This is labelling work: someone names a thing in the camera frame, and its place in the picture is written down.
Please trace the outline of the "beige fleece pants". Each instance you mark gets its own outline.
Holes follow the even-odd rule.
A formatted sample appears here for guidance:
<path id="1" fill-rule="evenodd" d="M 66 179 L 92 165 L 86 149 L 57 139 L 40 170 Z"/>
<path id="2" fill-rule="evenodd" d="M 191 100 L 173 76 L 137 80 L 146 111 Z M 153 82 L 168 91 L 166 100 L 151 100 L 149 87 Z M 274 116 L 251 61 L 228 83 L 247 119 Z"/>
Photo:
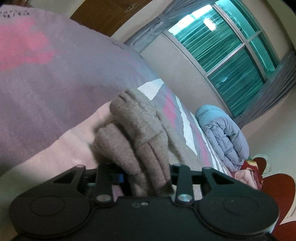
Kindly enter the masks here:
<path id="1" fill-rule="evenodd" d="M 93 149 L 128 174 L 134 196 L 172 195 L 170 165 L 203 168 L 201 158 L 139 90 L 121 92 L 112 100 L 110 112 L 109 123 L 96 133 Z"/>

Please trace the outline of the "striped pink grey bedsheet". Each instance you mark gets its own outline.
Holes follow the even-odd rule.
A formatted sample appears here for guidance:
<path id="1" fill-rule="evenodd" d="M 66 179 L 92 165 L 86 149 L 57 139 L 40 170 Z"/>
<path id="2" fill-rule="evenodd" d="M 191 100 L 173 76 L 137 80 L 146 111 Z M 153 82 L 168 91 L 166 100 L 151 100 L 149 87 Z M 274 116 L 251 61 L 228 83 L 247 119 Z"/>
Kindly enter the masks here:
<path id="1" fill-rule="evenodd" d="M 128 88 L 166 115 L 196 155 L 192 169 L 228 174 L 194 115 L 138 52 L 65 16 L 1 6 L 1 240 L 16 235 L 15 197 L 73 166 L 97 167 L 96 130 Z"/>

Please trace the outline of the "folded light blue duvet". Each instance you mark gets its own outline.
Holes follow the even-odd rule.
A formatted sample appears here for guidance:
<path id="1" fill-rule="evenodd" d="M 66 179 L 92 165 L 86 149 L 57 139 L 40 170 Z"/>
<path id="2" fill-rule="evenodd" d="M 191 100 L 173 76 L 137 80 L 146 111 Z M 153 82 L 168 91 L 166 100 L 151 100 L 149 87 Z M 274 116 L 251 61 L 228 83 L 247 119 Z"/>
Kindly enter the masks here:
<path id="1" fill-rule="evenodd" d="M 195 118 L 223 164 L 230 172 L 239 171 L 249 157 L 249 145 L 238 125 L 225 111 L 210 104 L 197 109 Z"/>

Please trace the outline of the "folded pink blanket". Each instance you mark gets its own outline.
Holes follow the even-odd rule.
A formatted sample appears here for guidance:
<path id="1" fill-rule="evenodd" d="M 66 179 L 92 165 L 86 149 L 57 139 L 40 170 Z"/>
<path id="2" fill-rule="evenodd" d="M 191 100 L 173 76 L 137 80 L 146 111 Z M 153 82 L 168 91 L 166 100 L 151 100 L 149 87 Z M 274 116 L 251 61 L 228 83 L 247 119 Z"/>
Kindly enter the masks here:
<path id="1" fill-rule="evenodd" d="M 254 189 L 258 189 L 257 181 L 252 170 L 239 170 L 234 173 L 234 178 Z"/>

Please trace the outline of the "red folded clothes pile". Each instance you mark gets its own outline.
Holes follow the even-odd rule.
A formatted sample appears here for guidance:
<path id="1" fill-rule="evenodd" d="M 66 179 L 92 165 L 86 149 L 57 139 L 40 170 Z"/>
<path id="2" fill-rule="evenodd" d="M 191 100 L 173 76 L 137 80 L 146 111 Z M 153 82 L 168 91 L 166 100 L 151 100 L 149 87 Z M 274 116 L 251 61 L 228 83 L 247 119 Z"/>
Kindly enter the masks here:
<path id="1" fill-rule="evenodd" d="M 252 170 L 254 172 L 256 181 L 257 181 L 257 185 L 258 185 L 258 189 L 257 190 L 261 190 L 263 187 L 263 178 L 262 178 L 262 174 L 259 171 L 259 167 L 257 165 L 257 163 L 249 158 L 247 160 L 244 161 L 241 170 Z"/>

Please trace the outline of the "brown wooden door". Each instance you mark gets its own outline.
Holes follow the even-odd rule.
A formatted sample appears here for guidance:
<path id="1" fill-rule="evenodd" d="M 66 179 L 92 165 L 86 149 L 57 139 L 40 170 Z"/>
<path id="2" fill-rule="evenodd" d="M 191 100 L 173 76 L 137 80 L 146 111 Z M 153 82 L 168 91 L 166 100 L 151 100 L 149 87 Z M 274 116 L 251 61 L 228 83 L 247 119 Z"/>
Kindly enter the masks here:
<path id="1" fill-rule="evenodd" d="M 85 0 L 70 19 L 110 37 L 150 2 L 151 0 Z"/>

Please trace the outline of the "red heart-shaped headboard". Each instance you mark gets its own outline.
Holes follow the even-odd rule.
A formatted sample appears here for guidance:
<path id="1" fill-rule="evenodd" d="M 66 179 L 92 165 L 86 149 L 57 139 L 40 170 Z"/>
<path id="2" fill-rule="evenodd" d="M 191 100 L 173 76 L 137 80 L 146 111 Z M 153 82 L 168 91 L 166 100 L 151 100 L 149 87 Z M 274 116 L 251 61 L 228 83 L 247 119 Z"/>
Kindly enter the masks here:
<path id="1" fill-rule="evenodd" d="M 271 196 L 277 203 L 280 216 L 272 231 L 277 240 L 295 240 L 295 221 L 281 223 L 287 216 L 295 198 L 295 181 L 283 173 L 263 178 L 262 192 Z"/>

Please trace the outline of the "grey curtain left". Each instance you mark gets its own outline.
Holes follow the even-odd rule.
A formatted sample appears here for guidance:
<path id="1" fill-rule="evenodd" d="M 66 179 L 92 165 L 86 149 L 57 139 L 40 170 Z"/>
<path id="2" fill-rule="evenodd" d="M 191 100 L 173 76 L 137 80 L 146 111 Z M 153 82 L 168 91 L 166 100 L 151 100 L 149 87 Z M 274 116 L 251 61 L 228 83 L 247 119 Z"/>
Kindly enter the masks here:
<path id="1" fill-rule="evenodd" d="M 186 15 L 200 9 L 208 4 L 213 4 L 211 0 L 177 0 L 172 1 L 165 10 L 156 18 L 144 25 L 135 34 L 125 41 L 125 45 L 142 52 L 151 44 L 163 31 L 168 30 Z"/>

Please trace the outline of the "grey curtain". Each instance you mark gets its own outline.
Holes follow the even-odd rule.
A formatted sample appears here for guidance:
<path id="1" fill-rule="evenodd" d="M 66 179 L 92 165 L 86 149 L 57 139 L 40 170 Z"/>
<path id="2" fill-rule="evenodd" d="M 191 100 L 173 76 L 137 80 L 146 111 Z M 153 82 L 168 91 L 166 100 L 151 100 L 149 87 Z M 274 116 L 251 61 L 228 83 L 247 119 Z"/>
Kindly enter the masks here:
<path id="1" fill-rule="evenodd" d="M 263 87 L 234 122 L 243 128 L 275 107 L 295 87 L 295 50 L 290 50 L 280 61 Z"/>
<path id="2" fill-rule="evenodd" d="M 135 34 L 125 41 L 125 45 L 142 52 L 151 44 L 163 31 L 168 30 L 186 15 L 200 9 L 208 4 L 213 4 L 211 0 L 177 0 L 172 1 L 165 10 L 156 18 L 144 25 Z"/>

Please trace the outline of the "grey curtain right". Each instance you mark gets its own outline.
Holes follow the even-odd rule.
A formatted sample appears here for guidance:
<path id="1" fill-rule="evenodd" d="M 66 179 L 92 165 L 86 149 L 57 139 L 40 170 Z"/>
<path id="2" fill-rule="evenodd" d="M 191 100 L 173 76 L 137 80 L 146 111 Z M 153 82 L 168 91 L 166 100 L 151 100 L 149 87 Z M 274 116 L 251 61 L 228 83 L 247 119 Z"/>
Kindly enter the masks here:
<path id="1" fill-rule="evenodd" d="M 263 87 L 234 122 L 243 128 L 275 107 L 295 87 L 295 50 L 290 50 L 280 61 Z"/>

